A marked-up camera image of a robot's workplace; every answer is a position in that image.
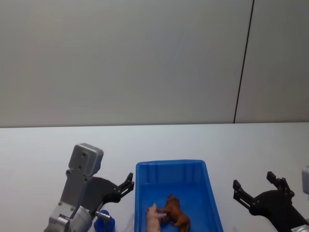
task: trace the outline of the blue object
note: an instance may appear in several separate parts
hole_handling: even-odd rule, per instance
[[[110,213],[107,210],[101,210],[101,213],[109,215]],[[96,232],[106,232],[106,225],[104,224],[104,220],[98,218],[93,225]],[[108,232],[113,232],[115,229],[115,219],[111,217],[111,220],[108,223]]]
[[[163,208],[167,196],[180,199],[181,210],[191,220],[190,232],[223,232],[211,190],[206,164],[202,160],[167,160],[136,165],[134,232],[146,231],[147,207]],[[161,232],[178,232],[170,223]]]

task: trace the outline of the brown toy horse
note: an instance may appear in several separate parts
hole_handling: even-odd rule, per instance
[[[190,228],[190,219],[180,210],[179,199],[174,195],[169,195],[163,209],[157,209],[159,213],[166,213],[166,217],[161,219],[161,223],[171,221],[173,226],[178,226],[179,232],[188,232]]]

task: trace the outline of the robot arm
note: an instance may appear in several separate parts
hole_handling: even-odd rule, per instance
[[[255,198],[246,193],[240,183],[234,180],[234,199],[245,206],[252,215],[266,217],[279,232],[290,232],[292,229],[308,225],[292,206],[295,194],[290,190],[285,178],[276,178],[272,172],[268,172],[267,180],[277,190],[263,192]]]
[[[132,173],[120,186],[93,177],[100,169],[102,157],[103,151],[91,145],[74,147],[62,196],[44,232],[87,232],[95,216],[110,219],[98,212],[104,204],[117,203],[133,190]]]

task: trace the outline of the white table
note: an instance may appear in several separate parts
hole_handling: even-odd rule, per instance
[[[301,169],[309,164],[309,123],[0,129],[0,231],[42,231],[58,202],[75,144],[104,150],[97,176],[122,183],[147,160],[202,159],[206,162],[225,232],[274,232],[263,217],[251,216],[233,200],[238,179],[253,196],[274,189],[267,171],[286,177],[295,208],[309,218]],[[132,232],[134,192],[105,208],[117,232]]]

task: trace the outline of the wall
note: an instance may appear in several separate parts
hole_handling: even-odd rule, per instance
[[[236,122],[309,120],[309,1],[256,0]]]
[[[251,4],[2,0],[0,127],[231,123]]]

